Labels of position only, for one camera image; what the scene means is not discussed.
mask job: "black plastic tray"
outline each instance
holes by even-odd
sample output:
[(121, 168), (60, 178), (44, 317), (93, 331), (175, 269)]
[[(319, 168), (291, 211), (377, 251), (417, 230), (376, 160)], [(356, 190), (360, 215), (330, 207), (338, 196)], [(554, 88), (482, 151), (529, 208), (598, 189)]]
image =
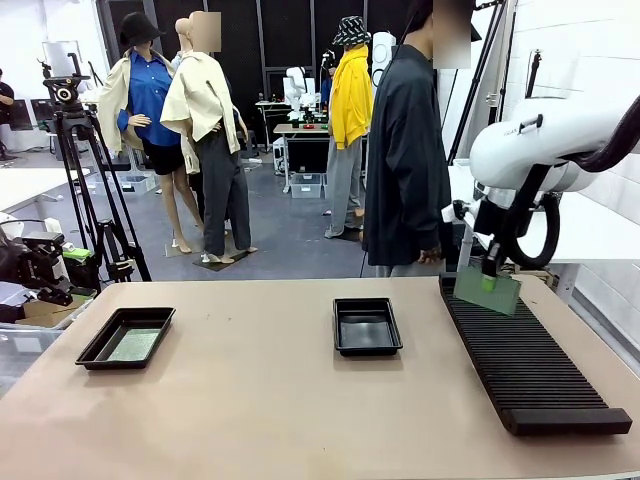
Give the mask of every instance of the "black plastic tray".
[(402, 348), (388, 298), (333, 301), (336, 350), (344, 356), (395, 355)]
[(87, 370), (145, 368), (167, 333), (174, 308), (120, 308), (76, 360)]

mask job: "black jacket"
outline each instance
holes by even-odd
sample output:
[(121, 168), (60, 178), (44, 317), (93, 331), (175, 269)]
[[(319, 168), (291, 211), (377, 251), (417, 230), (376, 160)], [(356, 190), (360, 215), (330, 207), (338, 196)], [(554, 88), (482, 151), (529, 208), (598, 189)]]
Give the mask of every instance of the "black jacket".
[(398, 47), (378, 86), (369, 135), (363, 248), (370, 265), (410, 265), (420, 250), (452, 248), (441, 210), (451, 204), (435, 72), (415, 48)]

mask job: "yellow jacket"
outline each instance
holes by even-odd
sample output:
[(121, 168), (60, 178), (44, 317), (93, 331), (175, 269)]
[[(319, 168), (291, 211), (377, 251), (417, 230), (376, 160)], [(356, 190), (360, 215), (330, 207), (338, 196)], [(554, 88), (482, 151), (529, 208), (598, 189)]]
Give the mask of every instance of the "yellow jacket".
[(367, 133), (373, 114), (373, 89), (363, 45), (344, 54), (333, 77), (331, 130), (338, 150), (344, 150)]

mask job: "wall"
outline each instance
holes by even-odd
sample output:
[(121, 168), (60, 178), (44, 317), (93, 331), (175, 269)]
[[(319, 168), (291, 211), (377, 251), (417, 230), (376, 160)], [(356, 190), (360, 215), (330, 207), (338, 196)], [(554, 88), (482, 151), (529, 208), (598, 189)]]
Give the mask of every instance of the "wall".
[[(640, 93), (637, 0), (520, 0), (517, 14), (507, 118), (524, 97), (529, 57), (536, 48), (543, 50), (543, 63), (534, 96), (597, 95), (606, 102)], [(601, 174), (583, 194), (640, 224), (640, 156), (630, 155)], [(640, 346), (639, 266), (585, 265), (577, 288)]]
[[(49, 98), (37, 61), (44, 60), (42, 43), (47, 41), (78, 41), (83, 61), (90, 60), (106, 78), (108, 64), (94, 1), (0, 0), (0, 68), (17, 99)], [(12, 132), (5, 143), (16, 151), (49, 144), (38, 130)]]

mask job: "white robot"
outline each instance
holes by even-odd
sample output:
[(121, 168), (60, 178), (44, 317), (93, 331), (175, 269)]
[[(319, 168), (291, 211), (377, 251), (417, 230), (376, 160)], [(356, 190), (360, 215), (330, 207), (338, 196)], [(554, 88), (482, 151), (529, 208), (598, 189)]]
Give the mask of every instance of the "white robot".
[(292, 112), (289, 120), (304, 120), (304, 112), (301, 108), (314, 108), (316, 104), (315, 81), (313, 78), (305, 79), (304, 67), (287, 69), (287, 76), (283, 79), (285, 103), (291, 105)]
[[(471, 213), (474, 231), (494, 235), (483, 259), (489, 284), (507, 258), (528, 269), (551, 261), (560, 234), (556, 193), (580, 191), (595, 175), (640, 153), (640, 97), (602, 99), (530, 99), (512, 119), (493, 124), (475, 140), (471, 173), (483, 187), (472, 204), (456, 201), (443, 210), (445, 221)], [(533, 212), (543, 208), (547, 238), (540, 255), (527, 256), (518, 238), (527, 233)]]

